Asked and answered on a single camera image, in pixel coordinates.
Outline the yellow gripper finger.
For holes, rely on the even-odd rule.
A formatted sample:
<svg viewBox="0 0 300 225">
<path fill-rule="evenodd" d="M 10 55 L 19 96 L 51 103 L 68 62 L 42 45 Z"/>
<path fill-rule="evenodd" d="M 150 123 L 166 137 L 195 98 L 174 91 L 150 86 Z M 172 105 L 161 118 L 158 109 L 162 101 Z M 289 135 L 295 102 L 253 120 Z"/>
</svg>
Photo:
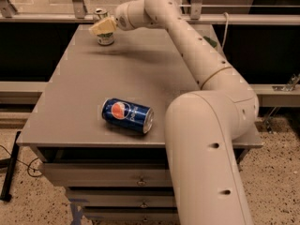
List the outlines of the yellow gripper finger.
<svg viewBox="0 0 300 225">
<path fill-rule="evenodd" d="M 116 28 L 117 28 L 117 25 L 116 25 L 114 18 L 107 17 L 107 18 L 104 18 L 104 19 L 100 20 L 99 22 L 96 22 L 95 24 L 93 24 L 89 28 L 89 32 L 92 35 L 98 36 L 101 34 L 112 33 L 116 30 Z"/>
</svg>

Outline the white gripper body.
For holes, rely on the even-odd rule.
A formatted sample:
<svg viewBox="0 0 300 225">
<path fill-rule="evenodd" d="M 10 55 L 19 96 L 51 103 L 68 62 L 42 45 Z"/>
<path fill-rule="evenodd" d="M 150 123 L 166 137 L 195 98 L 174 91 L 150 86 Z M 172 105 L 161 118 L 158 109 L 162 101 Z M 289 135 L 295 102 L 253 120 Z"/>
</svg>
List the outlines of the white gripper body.
<svg viewBox="0 0 300 225">
<path fill-rule="evenodd" d="M 118 27 L 124 31 L 131 29 L 131 24 L 128 19 L 128 3 L 121 4 L 114 11 L 114 18 Z"/>
</svg>

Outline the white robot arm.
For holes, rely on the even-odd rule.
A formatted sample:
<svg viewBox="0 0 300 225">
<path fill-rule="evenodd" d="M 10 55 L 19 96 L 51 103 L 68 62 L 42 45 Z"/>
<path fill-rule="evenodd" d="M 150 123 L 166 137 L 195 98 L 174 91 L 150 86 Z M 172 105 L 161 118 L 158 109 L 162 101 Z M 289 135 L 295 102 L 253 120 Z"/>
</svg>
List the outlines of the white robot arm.
<svg viewBox="0 0 300 225">
<path fill-rule="evenodd" d="M 164 28 L 198 90 L 177 97 L 165 116 L 165 146 L 181 225 L 253 225 L 233 140 L 254 125 L 259 100 L 181 15 L 174 0 L 137 0 L 96 22 L 91 34 Z"/>
</svg>

